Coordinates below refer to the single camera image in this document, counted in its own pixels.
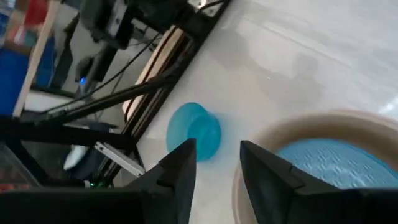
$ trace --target beige bowl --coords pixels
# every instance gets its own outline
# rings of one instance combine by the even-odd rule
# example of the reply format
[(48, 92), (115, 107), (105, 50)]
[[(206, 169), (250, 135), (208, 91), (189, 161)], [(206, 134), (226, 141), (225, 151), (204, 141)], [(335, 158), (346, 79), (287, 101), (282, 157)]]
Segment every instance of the beige bowl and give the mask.
[[(294, 118), (267, 129), (257, 137), (255, 143), (276, 152), (291, 142), (308, 138), (344, 140), (398, 170), (398, 123), (358, 111), (334, 111)], [(232, 207), (235, 223), (257, 223), (240, 163), (233, 180)]]

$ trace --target black metal frame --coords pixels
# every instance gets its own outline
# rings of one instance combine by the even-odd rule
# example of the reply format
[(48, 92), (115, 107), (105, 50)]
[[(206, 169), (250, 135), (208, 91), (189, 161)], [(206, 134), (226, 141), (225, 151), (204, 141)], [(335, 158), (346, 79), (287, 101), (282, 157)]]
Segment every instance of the black metal frame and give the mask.
[[(124, 150), (126, 155), (133, 153), (142, 165), (136, 143), (199, 51), (229, 2), (230, 0), (226, 0), (214, 17), (207, 17), (202, 13), (192, 16), (192, 14), (188, 13), (187, 16), (189, 17), (184, 19), (184, 15), (181, 15), (182, 19), (179, 21), (183, 22), (177, 25), (187, 31), (187, 35), (184, 37), (181, 47), (177, 49), (177, 56), (170, 60), (168, 65), (166, 65), (167, 69), (162, 74), (157, 75), (148, 82), (132, 86), (85, 105), (77, 106), (74, 109), (58, 111), (55, 114), (46, 114), (44, 118), (39, 120), (22, 122), (19, 119), (0, 116), (0, 141), (5, 142), (5, 145), (13, 152), (16, 159), (32, 174), (32, 178), (37, 180), (39, 185), (82, 187), (84, 183), (76, 180), (61, 182), (51, 179), (26, 151), (21, 141), (82, 146), (93, 146), (97, 141), (106, 142), (117, 149)], [(140, 105), (130, 117), (121, 134), (104, 133), (64, 125), (141, 95), (144, 95), (144, 97)], [(109, 185), (119, 170), (120, 166), (106, 159), (98, 171), (96, 184)]]

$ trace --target white table surface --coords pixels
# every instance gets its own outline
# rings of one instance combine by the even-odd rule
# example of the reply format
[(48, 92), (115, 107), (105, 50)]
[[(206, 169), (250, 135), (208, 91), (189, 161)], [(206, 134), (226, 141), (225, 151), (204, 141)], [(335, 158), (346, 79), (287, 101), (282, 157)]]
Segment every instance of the white table surface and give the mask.
[(221, 146), (199, 163), (191, 223), (234, 223), (239, 142), (278, 120), (330, 109), (398, 118), (398, 1), (235, 0), (138, 144), (146, 169), (167, 154), (173, 112), (197, 102)]

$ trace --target red object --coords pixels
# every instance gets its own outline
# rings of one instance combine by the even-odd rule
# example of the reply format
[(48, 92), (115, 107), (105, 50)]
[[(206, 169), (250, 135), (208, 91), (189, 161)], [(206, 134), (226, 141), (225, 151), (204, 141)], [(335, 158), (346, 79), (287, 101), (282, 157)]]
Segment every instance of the red object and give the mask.
[(30, 186), (27, 184), (0, 184), (0, 193), (6, 190), (14, 189), (29, 189)]
[(45, 20), (48, 10), (47, 0), (29, 0), (29, 7), (25, 14), (25, 26), (36, 26)]

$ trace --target metal bracket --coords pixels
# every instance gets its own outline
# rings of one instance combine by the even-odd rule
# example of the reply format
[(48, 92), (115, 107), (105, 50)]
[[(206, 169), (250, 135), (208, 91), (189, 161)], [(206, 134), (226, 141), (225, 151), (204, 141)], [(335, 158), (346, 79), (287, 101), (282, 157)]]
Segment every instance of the metal bracket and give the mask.
[(136, 177), (145, 173), (143, 167), (109, 144), (97, 142), (94, 148)]
[[(217, 0), (188, 0), (188, 3), (196, 9), (200, 9), (206, 4), (213, 3), (215, 1)], [(214, 17), (221, 8), (221, 6), (222, 4), (218, 4), (216, 6), (209, 7), (208, 9), (203, 10), (203, 13), (208, 17)]]

